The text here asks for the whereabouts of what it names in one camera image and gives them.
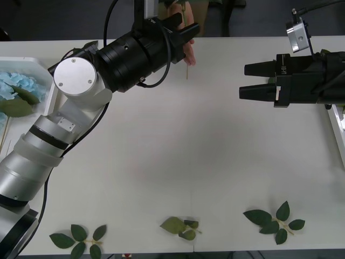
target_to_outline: gray floor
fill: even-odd
[[[100,39],[108,6],[112,0],[13,0],[0,1],[0,27],[13,40]],[[247,0],[245,9],[235,9],[230,20],[232,37],[285,36],[285,22],[292,8],[301,8],[313,0]],[[305,15],[310,33],[345,35],[345,4],[331,6]],[[121,0],[109,24],[109,38],[128,32],[133,23],[133,0]],[[217,8],[209,9],[205,37],[220,37],[221,17]],[[266,259],[341,259],[345,250],[265,251]],[[134,259],[230,259],[229,253],[194,253],[192,255],[134,255]],[[23,256],[24,259],[67,259],[69,256]],[[249,258],[246,252],[236,252],[234,259]]]
[[[251,252],[254,259],[263,259],[258,252]],[[343,259],[344,250],[289,250],[289,251],[262,251],[264,259]],[[68,259],[69,256],[20,256],[20,259]],[[115,255],[112,259],[121,259],[121,255]],[[235,252],[233,257],[229,252],[217,253],[193,253],[193,254],[141,254],[133,255],[133,259],[252,259],[245,252]],[[90,259],[89,255],[84,255],[81,259]]]

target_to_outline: circular cap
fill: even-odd
[[[80,96],[89,92],[95,84],[97,72],[83,58],[67,58],[55,69],[55,85],[67,96]]]

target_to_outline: leaf sprig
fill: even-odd
[[[196,237],[196,232],[202,234],[198,230],[199,222],[193,220],[182,221],[178,217],[170,217],[160,225],[161,228],[165,229],[167,232],[178,235],[179,237],[192,241]]]
[[[290,206],[287,201],[277,210],[276,217],[272,217],[270,213],[260,209],[249,210],[243,214],[251,222],[262,227],[261,234],[275,234],[276,244],[285,243],[288,232],[294,235],[292,230],[301,230],[305,225],[304,220],[294,220],[289,225],[284,223],[290,216]]]
[[[61,249],[67,249],[72,247],[75,242],[77,241],[78,244],[72,249],[71,252],[71,259],[79,259],[85,252],[86,249],[86,243],[91,243],[90,247],[90,255],[92,259],[101,259],[102,252],[100,249],[100,245],[103,244],[103,242],[100,242],[99,240],[105,235],[107,231],[107,225],[100,226],[95,230],[92,236],[92,240],[86,240],[87,239],[87,233],[86,230],[80,226],[80,225],[71,225],[71,233],[74,239],[71,237],[55,233],[50,235],[50,239],[53,241],[53,243]]]

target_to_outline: white tabletop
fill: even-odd
[[[85,42],[0,43],[0,56],[49,66]],[[313,44],[342,51],[345,37]],[[44,219],[23,254],[69,254],[49,235],[74,223],[90,233],[108,224],[105,253],[345,248],[345,172],[324,107],[238,98],[238,87],[265,82],[245,77],[245,64],[290,49],[287,38],[197,39],[188,81],[179,63],[155,89],[115,93],[100,125],[54,169]],[[274,214],[286,200],[306,226],[277,246],[242,213]],[[42,193],[30,205],[41,203]],[[200,219],[203,234],[194,245],[170,236],[159,227],[169,216]]]

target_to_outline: human hand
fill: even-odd
[[[172,16],[176,13],[181,13],[182,17],[183,17],[183,13],[182,13],[182,6],[180,4],[172,4],[169,8],[168,8],[168,16]],[[190,25],[192,23],[194,23],[194,17],[193,17],[193,12],[192,12],[192,8],[190,6],[189,2],[185,3],[185,17],[187,20],[187,25]],[[178,29],[182,29],[184,28],[184,22],[182,22],[179,26]],[[187,65],[189,66],[195,66],[196,64],[196,60],[194,57],[194,51],[193,51],[193,47],[192,45],[194,44],[194,40],[190,40],[188,43],[186,43],[183,46],[183,51],[186,55],[186,57],[184,58],[184,61],[187,63]]]

